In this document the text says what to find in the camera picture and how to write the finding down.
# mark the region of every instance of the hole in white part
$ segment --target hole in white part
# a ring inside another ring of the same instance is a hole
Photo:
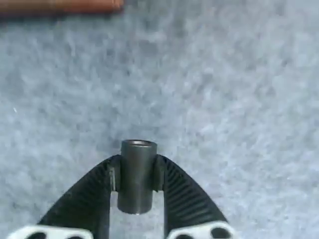
[[[187,234],[180,234],[175,239],[194,239],[194,238]]]
[[[213,228],[210,233],[213,239],[231,238],[231,233],[226,228]]]

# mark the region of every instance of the gray carpet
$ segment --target gray carpet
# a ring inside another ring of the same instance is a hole
[[[0,23],[0,237],[141,138],[243,238],[316,239],[318,8],[127,0],[112,18]],[[112,238],[161,238],[160,195],[139,219],[112,203]]]

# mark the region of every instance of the threaded hole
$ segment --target threaded hole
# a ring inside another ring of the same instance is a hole
[[[137,146],[152,146],[152,142],[147,140],[139,140],[139,139],[129,139],[127,140],[129,144],[137,145]]]

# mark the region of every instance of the ribbed rubber grip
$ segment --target ribbed rubber grip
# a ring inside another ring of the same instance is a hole
[[[170,159],[164,161],[164,233],[213,221],[227,221],[204,190]]]
[[[94,239],[109,238],[110,164],[104,160],[75,183],[47,212],[38,224],[89,230]]]

